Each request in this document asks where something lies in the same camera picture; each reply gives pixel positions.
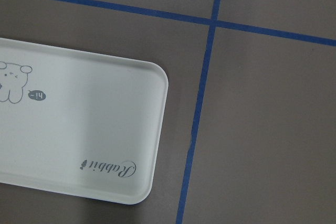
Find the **white rabbit tray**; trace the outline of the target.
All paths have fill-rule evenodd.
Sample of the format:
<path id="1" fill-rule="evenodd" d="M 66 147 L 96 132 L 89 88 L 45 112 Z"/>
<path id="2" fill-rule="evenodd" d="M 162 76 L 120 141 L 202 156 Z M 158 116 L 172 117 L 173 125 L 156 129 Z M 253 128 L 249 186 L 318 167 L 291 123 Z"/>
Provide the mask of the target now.
<path id="1" fill-rule="evenodd" d="M 152 62 L 1 39 L 1 182 L 140 203 L 168 87 Z"/>

